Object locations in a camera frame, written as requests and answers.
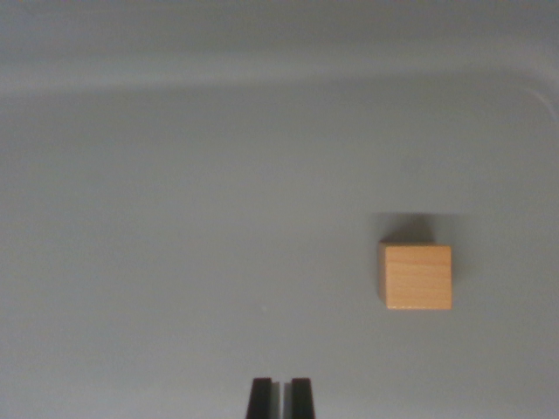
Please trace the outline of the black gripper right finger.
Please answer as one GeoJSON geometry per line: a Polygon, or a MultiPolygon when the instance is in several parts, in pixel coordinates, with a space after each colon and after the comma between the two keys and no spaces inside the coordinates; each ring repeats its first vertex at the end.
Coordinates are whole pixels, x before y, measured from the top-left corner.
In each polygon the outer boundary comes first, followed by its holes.
{"type": "Polygon", "coordinates": [[[293,378],[284,384],[283,418],[316,418],[310,378],[293,378]]]}

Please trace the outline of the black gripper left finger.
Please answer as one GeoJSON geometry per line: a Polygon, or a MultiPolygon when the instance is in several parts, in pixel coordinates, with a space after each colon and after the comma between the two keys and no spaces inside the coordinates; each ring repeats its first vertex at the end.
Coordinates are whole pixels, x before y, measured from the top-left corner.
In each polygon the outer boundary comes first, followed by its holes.
{"type": "Polygon", "coordinates": [[[280,385],[272,378],[254,378],[246,419],[279,419],[280,385]]]}

